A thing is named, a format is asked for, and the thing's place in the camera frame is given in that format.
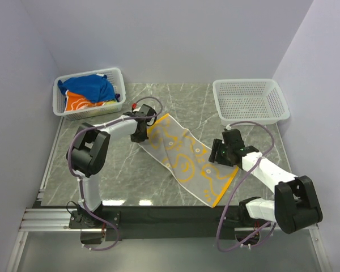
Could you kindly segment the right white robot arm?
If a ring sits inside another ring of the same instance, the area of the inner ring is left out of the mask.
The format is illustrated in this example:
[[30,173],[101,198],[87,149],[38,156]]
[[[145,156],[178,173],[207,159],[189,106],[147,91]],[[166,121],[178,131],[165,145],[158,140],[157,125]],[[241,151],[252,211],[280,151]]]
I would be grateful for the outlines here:
[[283,232],[291,234],[323,220],[314,184],[308,176],[289,173],[255,147],[246,146],[237,129],[225,130],[222,137],[213,141],[209,162],[249,172],[274,195],[272,200],[252,197],[232,206],[224,216],[227,223],[246,227],[263,220],[276,223]]

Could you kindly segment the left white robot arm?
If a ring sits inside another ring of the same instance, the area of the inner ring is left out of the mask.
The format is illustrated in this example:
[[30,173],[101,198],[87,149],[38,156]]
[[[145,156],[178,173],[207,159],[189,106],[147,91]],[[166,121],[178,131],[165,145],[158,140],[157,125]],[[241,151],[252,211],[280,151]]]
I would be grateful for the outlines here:
[[154,124],[158,115],[154,108],[143,104],[112,121],[80,125],[67,151],[67,162],[70,173],[78,182],[78,203],[85,210],[82,220],[89,227],[98,227],[103,220],[102,212],[97,210],[102,204],[99,172],[105,164],[110,144],[127,136],[135,143],[147,140],[147,127]]

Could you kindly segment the yellow duck towel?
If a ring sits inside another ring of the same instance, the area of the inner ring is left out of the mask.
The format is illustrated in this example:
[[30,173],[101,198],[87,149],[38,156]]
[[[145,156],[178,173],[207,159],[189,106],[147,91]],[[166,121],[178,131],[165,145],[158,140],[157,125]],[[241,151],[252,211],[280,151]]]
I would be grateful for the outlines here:
[[208,207],[225,195],[239,168],[209,162],[211,149],[170,114],[147,129],[148,140],[139,145],[170,171],[176,181]]

